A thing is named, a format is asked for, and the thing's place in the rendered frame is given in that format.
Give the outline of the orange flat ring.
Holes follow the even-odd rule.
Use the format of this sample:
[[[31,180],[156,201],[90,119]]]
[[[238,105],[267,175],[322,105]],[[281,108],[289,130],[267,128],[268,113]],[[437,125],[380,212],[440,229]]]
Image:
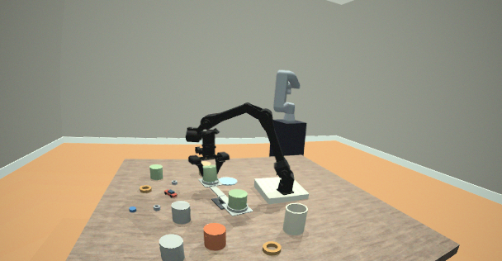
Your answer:
[[[267,249],[268,247],[275,247],[275,250]],[[273,241],[268,241],[267,243],[263,244],[263,252],[266,255],[276,255],[280,254],[281,252],[281,245],[278,242],[273,242]]]
[[[142,193],[149,193],[152,191],[152,187],[148,186],[148,185],[144,185],[144,186],[141,186],[140,187],[140,191]]]

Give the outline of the orange cylinder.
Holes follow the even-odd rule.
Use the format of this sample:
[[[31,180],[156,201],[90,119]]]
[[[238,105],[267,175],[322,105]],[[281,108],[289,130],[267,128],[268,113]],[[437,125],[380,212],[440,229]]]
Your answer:
[[[222,250],[226,245],[225,226],[220,223],[212,223],[204,226],[204,245],[207,249]]]

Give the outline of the orange toy car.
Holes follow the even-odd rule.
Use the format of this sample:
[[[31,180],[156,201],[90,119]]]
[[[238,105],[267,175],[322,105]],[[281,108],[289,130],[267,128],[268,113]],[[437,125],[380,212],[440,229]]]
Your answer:
[[[175,193],[174,190],[172,190],[172,189],[164,191],[164,194],[169,195],[171,198],[178,196],[177,193]]]

